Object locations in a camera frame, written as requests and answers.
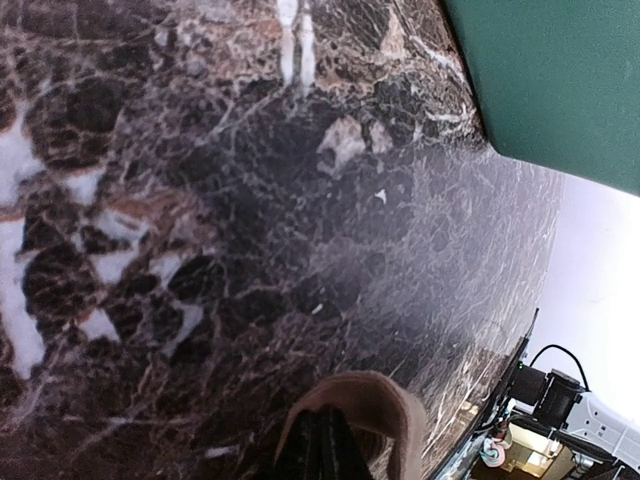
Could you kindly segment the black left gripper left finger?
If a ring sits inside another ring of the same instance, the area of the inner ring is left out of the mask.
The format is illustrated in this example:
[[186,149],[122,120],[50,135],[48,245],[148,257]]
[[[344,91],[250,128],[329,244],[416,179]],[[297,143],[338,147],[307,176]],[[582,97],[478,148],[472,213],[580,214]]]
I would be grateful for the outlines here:
[[309,410],[303,410],[296,415],[288,430],[283,433],[284,443],[276,454],[274,463],[260,471],[260,479],[320,478],[320,417],[319,413]]

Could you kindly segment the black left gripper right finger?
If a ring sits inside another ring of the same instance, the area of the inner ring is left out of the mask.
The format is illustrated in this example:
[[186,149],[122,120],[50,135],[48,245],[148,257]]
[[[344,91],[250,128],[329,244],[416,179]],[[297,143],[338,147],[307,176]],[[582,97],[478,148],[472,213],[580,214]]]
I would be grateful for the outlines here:
[[322,410],[322,478],[373,479],[344,414],[334,407]]

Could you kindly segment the brown ribbed sock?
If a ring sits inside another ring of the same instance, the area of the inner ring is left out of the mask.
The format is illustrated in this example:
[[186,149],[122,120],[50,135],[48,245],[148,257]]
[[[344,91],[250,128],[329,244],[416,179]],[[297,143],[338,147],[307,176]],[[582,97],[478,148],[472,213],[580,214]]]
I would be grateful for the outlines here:
[[319,479],[323,479],[322,410],[325,407],[334,407],[344,414],[368,468],[390,447],[386,465],[389,479],[421,477],[421,448],[427,427],[425,408],[421,400],[395,381],[371,371],[347,372],[322,379],[294,403],[283,425],[274,460],[284,443],[283,433],[296,415],[303,410],[319,413]]

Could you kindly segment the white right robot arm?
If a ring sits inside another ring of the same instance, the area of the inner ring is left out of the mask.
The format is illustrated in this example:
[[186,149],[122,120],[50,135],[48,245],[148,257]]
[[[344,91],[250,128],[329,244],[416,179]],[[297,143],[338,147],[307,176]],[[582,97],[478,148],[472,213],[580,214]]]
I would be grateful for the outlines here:
[[639,426],[616,413],[579,380],[526,363],[528,340],[507,375],[507,398],[516,402],[512,424],[559,442],[572,453],[564,479],[637,479]]

